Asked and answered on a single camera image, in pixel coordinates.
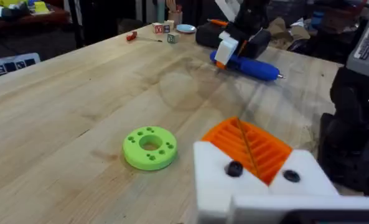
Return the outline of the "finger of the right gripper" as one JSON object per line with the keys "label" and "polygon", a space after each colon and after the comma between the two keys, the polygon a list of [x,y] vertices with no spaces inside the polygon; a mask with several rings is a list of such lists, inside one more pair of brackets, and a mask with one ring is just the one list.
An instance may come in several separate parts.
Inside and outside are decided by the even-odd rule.
{"label": "finger of the right gripper", "polygon": [[223,31],[219,38],[222,40],[215,54],[216,66],[226,69],[226,65],[238,46],[238,41],[230,36],[229,33]]}
{"label": "finger of the right gripper", "polygon": [[237,56],[239,57],[243,51],[243,49],[246,47],[248,41],[247,40],[244,40],[243,43],[241,44],[240,48],[238,49],[238,53],[237,53]]}

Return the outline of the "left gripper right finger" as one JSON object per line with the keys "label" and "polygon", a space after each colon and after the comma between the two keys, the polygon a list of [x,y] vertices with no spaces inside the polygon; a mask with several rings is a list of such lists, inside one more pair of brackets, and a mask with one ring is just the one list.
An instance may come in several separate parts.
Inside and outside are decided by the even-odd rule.
{"label": "left gripper right finger", "polygon": [[238,120],[245,148],[238,155],[244,173],[242,191],[252,194],[338,196],[307,150],[292,149],[266,131]]}

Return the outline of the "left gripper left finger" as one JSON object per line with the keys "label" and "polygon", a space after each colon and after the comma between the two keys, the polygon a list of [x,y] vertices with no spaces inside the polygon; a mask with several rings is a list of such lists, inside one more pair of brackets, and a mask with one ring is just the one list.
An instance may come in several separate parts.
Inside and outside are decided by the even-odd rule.
{"label": "left gripper left finger", "polygon": [[226,223],[234,195],[268,194],[268,186],[253,175],[257,170],[237,117],[213,127],[193,150],[197,223]]}

